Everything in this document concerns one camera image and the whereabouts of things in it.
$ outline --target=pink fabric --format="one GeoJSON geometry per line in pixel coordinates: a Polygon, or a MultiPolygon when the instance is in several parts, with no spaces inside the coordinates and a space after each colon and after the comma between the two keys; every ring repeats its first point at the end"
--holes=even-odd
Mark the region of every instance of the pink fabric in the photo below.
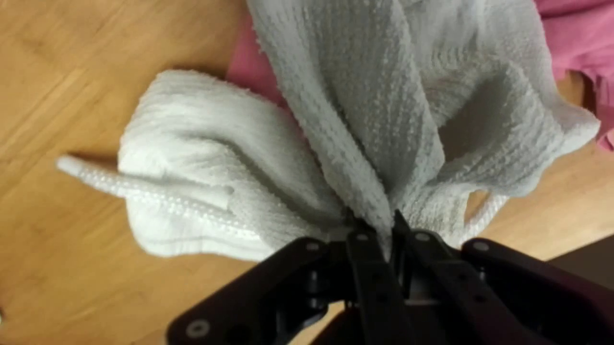
{"type": "Polygon", "coordinates": [[[554,59],[590,78],[596,95],[600,147],[614,151],[614,0],[535,0],[554,59]]]}
{"type": "MultiPolygon", "coordinates": [[[[614,151],[614,0],[535,0],[554,59],[554,74],[579,70],[592,80],[598,145],[614,151]]],[[[285,107],[251,19],[243,22],[226,78],[285,107]]]]}

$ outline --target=waffle knit fabric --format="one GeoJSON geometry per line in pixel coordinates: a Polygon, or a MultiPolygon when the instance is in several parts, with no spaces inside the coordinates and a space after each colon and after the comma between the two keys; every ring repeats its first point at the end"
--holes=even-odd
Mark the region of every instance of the waffle knit fabric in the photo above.
{"type": "Polygon", "coordinates": [[[254,93],[166,70],[122,135],[118,172],[57,162],[124,197],[153,254],[262,258],[297,235],[343,235],[347,214],[385,245],[395,208],[460,245],[596,132],[556,93],[531,0],[249,0],[249,9],[299,132],[254,93]],[[489,197],[464,220],[475,189],[489,197]]]}

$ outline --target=white cloth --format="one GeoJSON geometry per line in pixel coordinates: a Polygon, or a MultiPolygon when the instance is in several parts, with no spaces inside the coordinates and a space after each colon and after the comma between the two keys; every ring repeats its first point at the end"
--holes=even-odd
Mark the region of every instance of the white cloth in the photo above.
{"type": "Polygon", "coordinates": [[[393,210],[450,245],[577,149],[596,120],[556,91],[531,0],[249,0],[281,109],[231,84],[160,72],[118,172],[59,168],[126,197],[155,254],[262,258],[345,233],[345,208],[389,237],[393,210]],[[467,195],[489,197],[464,220],[467,195]]]}

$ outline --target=wooden surface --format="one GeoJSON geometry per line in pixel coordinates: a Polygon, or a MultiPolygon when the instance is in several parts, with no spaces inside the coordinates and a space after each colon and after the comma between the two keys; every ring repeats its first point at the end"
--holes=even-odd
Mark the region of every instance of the wooden surface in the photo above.
{"type": "MultiPolygon", "coordinates": [[[[0,0],[0,345],[153,342],[172,316],[245,270],[141,252],[122,201],[53,168],[65,151],[113,164],[153,74],[222,74],[243,15],[239,0],[0,0]]],[[[588,145],[487,233],[546,258],[611,233],[611,204],[614,157],[588,145]]]]}

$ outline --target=wooden floor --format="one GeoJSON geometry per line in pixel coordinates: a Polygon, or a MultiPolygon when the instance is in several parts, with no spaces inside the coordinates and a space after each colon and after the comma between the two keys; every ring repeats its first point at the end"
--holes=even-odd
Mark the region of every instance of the wooden floor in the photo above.
{"type": "MultiPolygon", "coordinates": [[[[151,342],[174,314],[245,270],[218,256],[141,252],[122,201],[53,168],[65,151],[113,164],[153,74],[222,74],[243,15],[239,0],[0,0],[1,345],[151,342]]],[[[614,233],[611,206],[614,155],[588,145],[487,233],[548,258],[614,233]]]]}

